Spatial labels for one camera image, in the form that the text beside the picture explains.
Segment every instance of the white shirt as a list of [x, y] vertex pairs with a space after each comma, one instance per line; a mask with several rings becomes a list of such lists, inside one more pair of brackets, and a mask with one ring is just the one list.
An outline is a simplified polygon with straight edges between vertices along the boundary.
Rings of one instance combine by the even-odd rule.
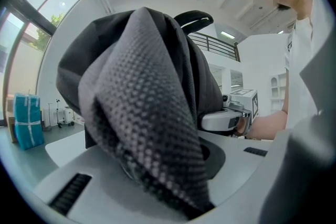
[[334, 24], [334, 13], [327, 0], [313, 0], [311, 20], [296, 20], [285, 48], [285, 67], [289, 70], [289, 104], [286, 128], [317, 113], [315, 103], [300, 77], [300, 72], [319, 51]]

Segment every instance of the fluorescent light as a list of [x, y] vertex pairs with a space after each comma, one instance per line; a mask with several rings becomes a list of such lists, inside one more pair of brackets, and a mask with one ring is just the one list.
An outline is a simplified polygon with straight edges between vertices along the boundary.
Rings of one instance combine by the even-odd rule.
[[224, 35], [224, 36], [227, 36], [227, 37], [229, 37], [229, 38], [232, 38], [232, 39], [234, 39], [235, 37], [234, 36], [232, 36], [232, 35], [230, 35], [230, 34], [228, 34], [227, 32], [224, 32], [224, 31], [222, 31], [222, 32], [220, 32], [222, 35]]

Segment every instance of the white device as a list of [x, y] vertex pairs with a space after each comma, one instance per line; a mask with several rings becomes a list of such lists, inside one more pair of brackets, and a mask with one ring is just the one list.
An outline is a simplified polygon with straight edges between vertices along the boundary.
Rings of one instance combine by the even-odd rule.
[[65, 109], [64, 109], [64, 118], [65, 118], [65, 123], [66, 124], [71, 123], [74, 120], [73, 111], [68, 106], [65, 107]]
[[245, 109], [251, 111], [251, 123], [259, 114], [258, 110], [258, 94], [256, 90], [236, 90], [230, 93], [232, 101], [239, 102], [244, 105]]
[[245, 105], [250, 107], [252, 98], [244, 97], [241, 99], [241, 102], [238, 102], [233, 101], [232, 97], [231, 94], [224, 94], [222, 111], [208, 113], [202, 117], [201, 130], [227, 135], [226, 132], [232, 131], [237, 126], [240, 118], [247, 118], [245, 129], [241, 135], [247, 134], [252, 123], [252, 111], [245, 109]]
[[[264, 160], [261, 156], [244, 152], [244, 149], [256, 147], [267, 151], [271, 142], [241, 140], [203, 131], [199, 131], [198, 135], [208, 143], [215, 144], [227, 156], [216, 176], [208, 181], [209, 195], [216, 206], [214, 210], [220, 211], [222, 203], [230, 199], [244, 185]], [[272, 146], [283, 145], [286, 137], [285, 135], [280, 137], [278, 141], [272, 143]], [[210, 150], [210, 155], [212, 154], [217, 155], [216, 152]], [[281, 163], [282, 152], [278, 152], [273, 158], [275, 159], [273, 172], [275, 172]], [[273, 172], [270, 171], [267, 179], [276, 176]], [[87, 149], [77, 158], [48, 175], [36, 187], [34, 193], [44, 204], [50, 205], [77, 174], [88, 175], [91, 179], [67, 213], [67, 219], [75, 223], [157, 224], [159, 222], [173, 224], [187, 222], [182, 213], [157, 201], [149, 193], [145, 193], [124, 172], [120, 163], [97, 145]], [[250, 191], [255, 194], [257, 189], [253, 187]], [[261, 206], [260, 201], [255, 201], [254, 208]], [[193, 221], [203, 219], [207, 215], [204, 214]]]

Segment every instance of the black vent slot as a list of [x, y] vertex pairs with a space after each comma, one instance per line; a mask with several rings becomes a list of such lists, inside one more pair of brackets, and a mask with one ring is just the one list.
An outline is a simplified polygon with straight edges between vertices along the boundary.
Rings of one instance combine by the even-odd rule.
[[251, 153], [251, 154], [255, 154], [255, 155], [259, 155], [262, 157], [265, 157], [267, 154], [267, 151], [264, 150], [260, 150], [258, 148], [255, 147], [247, 147], [246, 149], [244, 149], [245, 152]]
[[50, 203], [50, 207], [60, 214], [66, 216], [91, 178], [91, 176], [83, 174], [75, 175], [73, 179], [65, 186], [65, 188], [63, 188], [56, 198]]

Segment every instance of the person's arm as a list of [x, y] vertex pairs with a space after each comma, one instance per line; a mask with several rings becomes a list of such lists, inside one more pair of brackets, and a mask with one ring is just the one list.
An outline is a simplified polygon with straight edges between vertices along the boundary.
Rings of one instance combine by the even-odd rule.
[[[285, 100], [283, 102], [282, 110], [270, 116], [256, 117], [253, 121], [250, 131], [246, 135], [248, 138], [273, 140], [277, 132], [286, 128], [288, 114], [288, 86], [289, 79], [287, 70]], [[245, 124], [243, 122], [239, 122], [237, 125], [237, 129], [240, 131], [243, 130], [244, 127]]]

